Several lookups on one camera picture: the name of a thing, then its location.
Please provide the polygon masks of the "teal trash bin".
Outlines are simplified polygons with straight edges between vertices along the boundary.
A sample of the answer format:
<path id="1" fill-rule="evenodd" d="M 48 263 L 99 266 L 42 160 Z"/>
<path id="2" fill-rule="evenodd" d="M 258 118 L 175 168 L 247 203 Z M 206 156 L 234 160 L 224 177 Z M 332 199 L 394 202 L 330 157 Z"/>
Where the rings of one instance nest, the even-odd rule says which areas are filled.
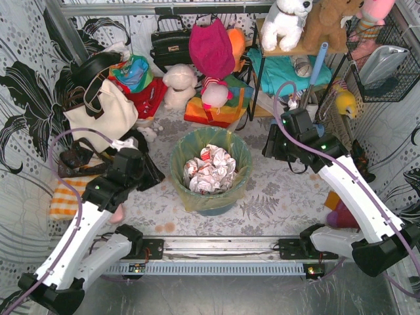
<path id="1" fill-rule="evenodd" d="M 197 212 L 203 216 L 218 216 L 229 211 L 235 203 L 244 197 L 245 187 L 235 187 L 225 193 L 201 195 L 184 187 L 176 187 L 176 191 L 187 212 Z"/>

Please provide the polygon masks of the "yellow trash bag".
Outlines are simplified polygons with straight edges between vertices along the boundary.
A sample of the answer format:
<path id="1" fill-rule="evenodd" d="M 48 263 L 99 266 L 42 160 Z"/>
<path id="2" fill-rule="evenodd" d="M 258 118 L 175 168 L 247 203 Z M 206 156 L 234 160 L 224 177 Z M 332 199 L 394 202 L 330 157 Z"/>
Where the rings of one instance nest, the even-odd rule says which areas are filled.
<path id="1" fill-rule="evenodd" d="M 244 196 L 253 161 L 238 135 L 219 127 L 203 127 L 177 141 L 169 166 L 185 210 L 216 216 Z"/>

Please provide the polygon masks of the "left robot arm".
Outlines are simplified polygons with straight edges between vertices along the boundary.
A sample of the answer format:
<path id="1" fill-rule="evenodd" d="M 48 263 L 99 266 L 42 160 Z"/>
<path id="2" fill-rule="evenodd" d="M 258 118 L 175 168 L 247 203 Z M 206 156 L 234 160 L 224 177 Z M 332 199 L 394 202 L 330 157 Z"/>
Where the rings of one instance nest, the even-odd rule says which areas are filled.
<path id="1" fill-rule="evenodd" d="M 128 224 L 118 226 L 96 251 L 88 254 L 87 250 L 133 190 L 145 191 L 163 178 L 148 154 L 120 149 L 107 171 L 87 184 L 73 221 L 47 260 L 19 279 L 21 298 L 30 298 L 55 314 L 73 314 L 88 288 L 111 265 L 125 257 L 148 260 L 150 246 L 142 232 Z"/>

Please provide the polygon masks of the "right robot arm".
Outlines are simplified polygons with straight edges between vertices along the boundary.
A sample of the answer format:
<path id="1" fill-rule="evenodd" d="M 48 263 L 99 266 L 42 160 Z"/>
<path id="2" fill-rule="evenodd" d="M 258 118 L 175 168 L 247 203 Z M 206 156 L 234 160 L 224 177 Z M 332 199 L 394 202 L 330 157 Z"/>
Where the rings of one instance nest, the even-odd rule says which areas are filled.
<path id="1" fill-rule="evenodd" d="M 311 247 L 352 259 L 371 277 L 406 257 L 418 268 L 413 249 L 419 241 L 419 228 L 404 223 L 387 208 L 357 170 L 341 141 L 329 133 L 319 136 L 302 108 L 275 113 L 274 117 L 264 156 L 288 163 L 299 160 L 311 168 L 332 187 L 360 229 L 354 233 L 326 225 L 312 227 L 308 231 Z"/>

